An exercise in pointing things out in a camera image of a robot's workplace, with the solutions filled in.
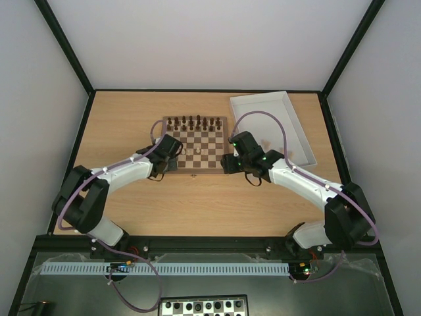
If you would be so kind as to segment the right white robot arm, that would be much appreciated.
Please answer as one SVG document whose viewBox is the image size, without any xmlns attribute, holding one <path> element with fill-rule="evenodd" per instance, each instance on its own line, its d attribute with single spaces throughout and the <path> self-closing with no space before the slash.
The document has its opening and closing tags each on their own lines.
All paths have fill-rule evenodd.
<svg viewBox="0 0 421 316">
<path fill-rule="evenodd" d="M 226 174 L 242 172 L 283 186 L 323 212 L 324 220 L 301 223 L 290 231 L 287 251 L 291 256 L 300 258 L 314 246 L 333 244 L 350 250 L 364 243 L 362 238 L 375 222 L 361 187 L 330 182 L 294 165 L 278 151 L 265 152 L 250 132 L 239 133 L 229 143 L 234 152 L 223 155 L 220 162 Z"/>
</svg>

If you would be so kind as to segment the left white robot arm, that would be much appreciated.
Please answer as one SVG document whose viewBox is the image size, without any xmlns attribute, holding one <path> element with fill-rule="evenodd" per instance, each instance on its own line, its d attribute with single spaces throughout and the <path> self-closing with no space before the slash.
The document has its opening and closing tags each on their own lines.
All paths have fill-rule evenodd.
<svg viewBox="0 0 421 316">
<path fill-rule="evenodd" d="M 66 221 L 69 229 L 86 234 L 115 247 L 127 235 L 126 231 L 104 215 L 108 196 L 118 189 L 163 174 L 168 162 L 183 148 L 182 142 L 164 135 L 129 158 L 106 167 L 87 169 L 74 167 L 62 184 L 52 211 L 58 216 L 57 225 Z"/>
</svg>

